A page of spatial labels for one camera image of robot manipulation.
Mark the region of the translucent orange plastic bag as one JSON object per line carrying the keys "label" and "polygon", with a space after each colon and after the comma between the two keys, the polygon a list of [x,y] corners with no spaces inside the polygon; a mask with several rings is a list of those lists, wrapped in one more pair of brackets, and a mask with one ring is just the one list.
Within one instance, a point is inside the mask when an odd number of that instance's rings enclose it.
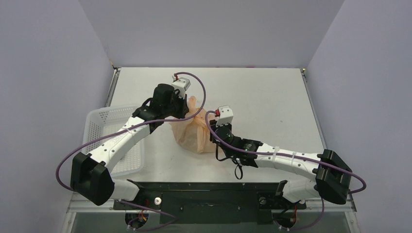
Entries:
{"label": "translucent orange plastic bag", "polygon": [[172,133],[177,144],[182,148],[194,153],[212,153],[215,151],[215,145],[210,141],[210,131],[206,125],[207,121],[213,120],[213,115],[208,115],[207,119],[206,110],[196,107],[197,99],[191,96],[188,99],[189,112],[187,116],[193,115],[198,110],[194,118],[185,121],[170,122]]}

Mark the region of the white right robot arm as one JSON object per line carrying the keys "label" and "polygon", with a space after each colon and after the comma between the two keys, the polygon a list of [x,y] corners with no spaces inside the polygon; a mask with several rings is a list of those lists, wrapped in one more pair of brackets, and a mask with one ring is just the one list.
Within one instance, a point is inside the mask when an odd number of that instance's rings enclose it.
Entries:
{"label": "white right robot arm", "polygon": [[282,150],[261,141],[234,136],[231,124],[218,126],[216,120],[210,120],[207,126],[210,140],[238,168],[273,168],[301,176],[299,180],[279,183],[274,194],[278,206],[287,207],[317,197],[334,204],[346,203],[352,170],[336,152],[327,149],[321,153]]}

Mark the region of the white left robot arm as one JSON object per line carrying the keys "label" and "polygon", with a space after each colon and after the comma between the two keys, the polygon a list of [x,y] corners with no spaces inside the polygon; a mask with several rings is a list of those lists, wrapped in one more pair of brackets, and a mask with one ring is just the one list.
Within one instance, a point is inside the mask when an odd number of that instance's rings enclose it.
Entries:
{"label": "white left robot arm", "polygon": [[76,154],[72,160],[71,188],[95,205],[114,199],[126,200],[134,209],[142,207],[145,195],[139,192],[139,187],[131,181],[113,179],[111,172],[121,158],[162,125],[164,119],[185,117],[189,111],[186,95],[188,88],[188,84],[178,81],[159,84],[154,89],[153,97],[132,113],[118,135],[88,154]]}

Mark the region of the white perforated plastic basket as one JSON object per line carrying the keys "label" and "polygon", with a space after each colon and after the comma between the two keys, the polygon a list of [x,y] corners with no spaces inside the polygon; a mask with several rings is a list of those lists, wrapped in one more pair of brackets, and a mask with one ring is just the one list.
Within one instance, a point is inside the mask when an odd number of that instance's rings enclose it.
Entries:
{"label": "white perforated plastic basket", "polygon": [[[86,117],[83,143],[119,131],[136,109],[136,105],[120,105],[89,112]],[[131,175],[140,172],[143,168],[144,141],[141,140],[113,166],[111,176],[117,178]]]}

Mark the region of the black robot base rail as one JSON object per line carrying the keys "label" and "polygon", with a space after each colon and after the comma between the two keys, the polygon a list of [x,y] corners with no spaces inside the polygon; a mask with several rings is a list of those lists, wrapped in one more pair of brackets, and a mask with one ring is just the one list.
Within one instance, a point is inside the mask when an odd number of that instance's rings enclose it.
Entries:
{"label": "black robot base rail", "polygon": [[178,224],[271,224],[278,213],[306,209],[280,194],[280,183],[137,182],[131,205],[114,202],[115,210],[137,211],[139,206],[166,212],[160,223],[177,217]]}

